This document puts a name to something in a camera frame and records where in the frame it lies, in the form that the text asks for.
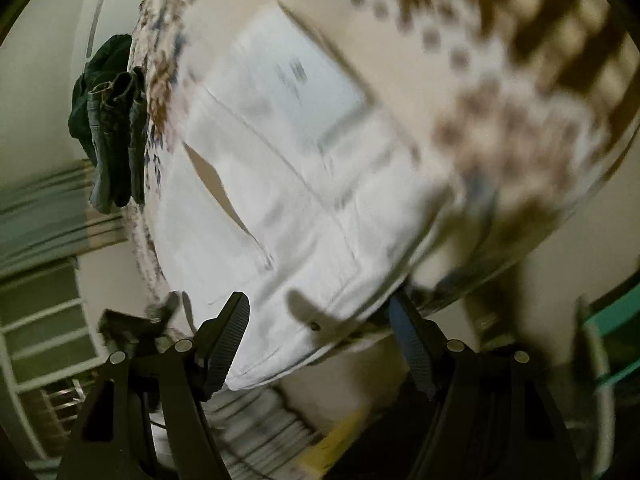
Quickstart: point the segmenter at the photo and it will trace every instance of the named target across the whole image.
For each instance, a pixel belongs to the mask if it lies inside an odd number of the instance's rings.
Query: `white shelving unit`
[[[73,272],[74,282],[72,285],[67,283],[66,286],[75,288],[75,298],[57,304],[45,305],[42,306],[42,308],[38,307],[35,312],[31,312],[23,317],[19,317],[19,313],[16,314],[13,312],[12,317],[17,317],[17,319],[6,324],[2,323],[4,306],[2,298],[4,296],[13,295],[16,297],[16,292],[19,294],[20,288],[22,288],[21,290],[26,290],[26,288],[35,290],[40,280],[51,279],[52,274],[59,272],[65,272],[67,276],[70,272]],[[91,370],[101,365],[107,357],[106,349],[101,343],[100,337],[94,327],[87,321],[86,305],[82,297],[80,297],[79,290],[78,275],[74,268],[74,261],[72,260],[67,260],[55,266],[48,267],[47,269],[33,272],[18,280],[13,280],[0,286],[0,364],[2,366],[2,374],[4,375],[4,381],[14,405],[15,413],[20,419],[34,450],[43,460],[49,458],[49,456],[30,422],[30,417],[25,410],[20,396],[43,388],[48,384],[71,378],[77,374]],[[65,326],[60,328],[61,321],[64,321],[62,316],[70,316],[70,314],[72,314],[71,310],[73,309],[75,309],[76,312],[82,313],[81,319],[78,319],[78,315],[75,315],[75,326],[69,326],[69,330],[66,330]],[[50,330],[52,326],[51,323],[55,323],[56,321],[58,322],[58,333],[51,336],[47,335],[47,330]],[[49,328],[46,328],[44,325],[45,322],[48,323]],[[28,344],[21,345],[20,348],[16,348],[17,343],[15,343],[15,341],[20,342],[20,338],[16,336],[21,336],[22,341],[25,339],[30,339],[31,341]],[[88,347],[84,345],[87,359],[81,360],[80,362],[72,362],[69,365],[61,363],[60,368],[57,368],[55,362],[53,364],[46,362],[45,365],[40,363],[40,367],[47,368],[47,370],[46,373],[40,374],[37,372],[37,359],[46,358],[48,352],[55,351],[56,349],[60,350],[60,347],[74,342],[80,342],[83,338],[85,338],[85,342],[87,342],[87,339],[90,340]],[[29,362],[27,361],[29,359],[35,360],[33,361],[34,367],[30,368]],[[33,372],[28,371],[28,378],[25,378],[25,369],[33,370]],[[74,383],[74,386],[76,386],[76,389],[73,394],[78,397],[78,403],[81,403],[84,401],[84,391],[80,384],[76,385]],[[43,390],[41,390],[41,394],[47,397]],[[53,415],[55,415],[54,410],[60,410],[66,407],[66,405],[53,406],[48,397],[44,400],[44,403]],[[54,417],[54,420],[60,424],[57,417]],[[68,433],[68,431],[63,431],[62,428],[60,428],[60,431],[62,431],[63,434]]]

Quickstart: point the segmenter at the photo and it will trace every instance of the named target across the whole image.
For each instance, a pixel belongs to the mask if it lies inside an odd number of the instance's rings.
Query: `teal chair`
[[[596,380],[598,436],[593,476],[599,478],[613,458],[614,386],[640,368],[640,270],[593,303],[578,300],[578,316]]]

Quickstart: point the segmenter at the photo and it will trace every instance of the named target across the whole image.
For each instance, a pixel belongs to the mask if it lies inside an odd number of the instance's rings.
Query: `striped fabric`
[[[233,480],[302,480],[295,458],[315,433],[284,405],[274,388],[233,392],[222,390],[203,410],[220,456]],[[161,414],[152,419],[164,423]],[[158,460],[173,466],[166,431],[152,427]]]
[[[398,1],[399,24],[408,28],[419,9],[434,6],[434,0]],[[625,30],[631,24],[607,0],[468,1],[481,13],[481,30],[471,42],[497,34],[541,91],[572,91],[609,122],[606,152],[621,139],[628,142],[627,128],[640,107],[640,54]],[[453,22],[449,10],[439,9]]]
[[[76,160],[0,190],[0,280],[126,240],[122,214],[89,206],[94,168]]]

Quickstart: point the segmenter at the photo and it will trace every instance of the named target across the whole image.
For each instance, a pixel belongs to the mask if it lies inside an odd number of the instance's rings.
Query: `green clothing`
[[[146,95],[140,67],[91,90],[86,109],[97,155],[89,202],[104,214],[111,211],[112,203],[123,207],[132,196],[142,204]]]
[[[69,133],[80,141],[82,148],[94,166],[98,160],[92,141],[91,128],[87,115],[87,99],[89,92],[100,83],[111,82],[127,69],[131,36],[119,34],[109,38],[84,69],[84,73],[74,85],[71,97],[71,114],[67,122]]]

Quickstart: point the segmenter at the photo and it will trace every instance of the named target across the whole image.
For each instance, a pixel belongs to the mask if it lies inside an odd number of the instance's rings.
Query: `dark green jacket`
[[[82,148],[94,167],[97,164],[95,148],[91,138],[89,119],[86,113],[88,93],[100,83],[110,82],[127,69],[131,36],[119,34],[111,36],[84,69],[84,73],[74,85],[69,115],[69,133],[80,141]]]

